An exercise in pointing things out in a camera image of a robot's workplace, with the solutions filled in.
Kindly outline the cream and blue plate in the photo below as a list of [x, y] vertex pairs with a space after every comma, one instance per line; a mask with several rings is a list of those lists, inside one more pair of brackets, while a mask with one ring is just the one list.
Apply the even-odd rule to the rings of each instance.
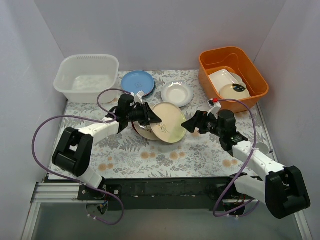
[[133, 122], [133, 126], [138, 134], [140, 134], [143, 138], [151, 141], [158, 141], [159, 138], [154, 134], [150, 125], [140, 125], [137, 121]]

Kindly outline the cream floral plate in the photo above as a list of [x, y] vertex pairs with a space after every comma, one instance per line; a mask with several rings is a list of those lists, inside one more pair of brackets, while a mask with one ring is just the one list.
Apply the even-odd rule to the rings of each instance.
[[182, 140], [186, 134], [182, 123], [187, 120], [179, 107], [170, 102], [160, 102], [153, 107], [152, 111], [161, 119], [161, 122], [152, 123], [150, 127], [161, 141], [173, 144]]

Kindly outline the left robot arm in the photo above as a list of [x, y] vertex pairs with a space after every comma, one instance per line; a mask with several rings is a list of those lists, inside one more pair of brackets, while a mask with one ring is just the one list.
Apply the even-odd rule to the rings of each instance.
[[89, 194], [95, 200], [106, 196], [106, 187], [101, 184], [100, 176], [90, 165], [92, 148], [100, 141], [121, 133], [130, 122], [139, 122], [142, 126], [161, 123], [147, 102], [135, 101], [135, 97], [123, 94], [102, 121], [75, 129], [67, 127], [52, 156], [52, 163], [72, 174], [89, 188]]

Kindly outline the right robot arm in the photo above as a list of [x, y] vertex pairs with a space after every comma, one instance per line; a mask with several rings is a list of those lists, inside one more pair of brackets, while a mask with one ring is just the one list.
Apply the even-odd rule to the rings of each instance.
[[217, 116], [205, 111], [195, 115], [181, 125], [192, 133], [198, 129], [200, 134], [210, 133], [219, 138], [223, 150], [243, 162], [259, 179], [238, 172], [217, 199], [214, 208], [219, 206], [227, 194], [232, 199], [247, 195], [265, 204], [277, 219], [307, 209], [311, 206], [310, 197], [301, 171], [286, 167], [262, 153], [249, 140], [237, 131], [236, 118], [230, 110], [221, 110]]

